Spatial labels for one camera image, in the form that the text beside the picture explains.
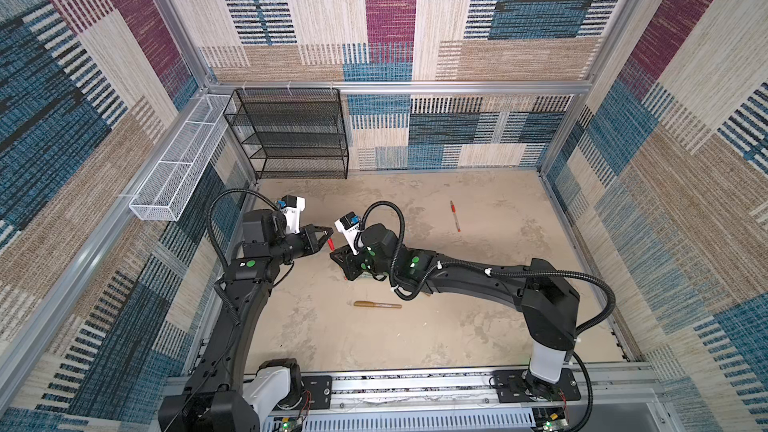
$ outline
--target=red pen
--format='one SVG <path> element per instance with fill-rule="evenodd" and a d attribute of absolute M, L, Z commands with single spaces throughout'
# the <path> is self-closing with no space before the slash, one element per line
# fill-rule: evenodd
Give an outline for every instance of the red pen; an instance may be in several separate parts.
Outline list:
<path fill-rule="evenodd" d="M 453 200 L 451 200 L 451 211 L 453 212 L 453 220 L 456 221 L 456 232 L 461 232 L 462 228 L 458 226 L 458 216 L 456 216 L 456 206 L 453 205 Z"/>

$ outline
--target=pen on floor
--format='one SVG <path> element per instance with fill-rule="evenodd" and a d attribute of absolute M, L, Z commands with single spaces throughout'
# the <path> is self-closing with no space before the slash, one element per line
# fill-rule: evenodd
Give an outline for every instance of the pen on floor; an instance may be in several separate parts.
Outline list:
<path fill-rule="evenodd" d="M 453 211 L 453 220 L 456 221 L 456 232 L 461 232 L 462 228 L 458 226 L 458 216 L 456 216 L 456 206 L 453 205 L 453 200 L 451 200 L 451 211 Z"/>
<path fill-rule="evenodd" d="M 401 304 L 385 304 L 383 302 L 355 301 L 355 307 L 381 307 L 381 308 L 402 308 Z"/>

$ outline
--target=metal wire shelf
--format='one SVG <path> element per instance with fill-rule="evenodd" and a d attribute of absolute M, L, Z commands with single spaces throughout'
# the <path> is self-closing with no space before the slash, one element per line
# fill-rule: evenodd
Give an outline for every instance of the metal wire shelf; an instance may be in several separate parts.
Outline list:
<path fill-rule="evenodd" d="M 338 90 L 238 89 L 224 118 L 259 178 L 347 178 Z"/>
<path fill-rule="evenodd" d="M 130 201 L 141 220 L 177 221 L 226 130 L 228 96 L 200 99 Z"/>

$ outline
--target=black wire shelf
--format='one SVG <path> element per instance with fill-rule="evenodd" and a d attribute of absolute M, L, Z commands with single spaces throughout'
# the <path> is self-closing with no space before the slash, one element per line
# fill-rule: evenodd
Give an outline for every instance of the black wire shelf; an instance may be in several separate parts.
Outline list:
<path fill-rule="evenodd" d="M 338 90 L 238 89 L 230 102 L 224 118 L 258 178 L 347 178 Z"/>

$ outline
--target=wall-mounted basket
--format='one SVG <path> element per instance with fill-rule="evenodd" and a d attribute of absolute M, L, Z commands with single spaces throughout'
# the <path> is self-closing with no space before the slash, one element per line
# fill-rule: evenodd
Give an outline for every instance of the wall-mounted basket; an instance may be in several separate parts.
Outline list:
<path fill-rule="evenodd" d="M 154 164 L 130 202 L 141 220 L 177 221 L 226 130 L 229 96 L 206 95 L 198 101 L 176 136 Z"/>

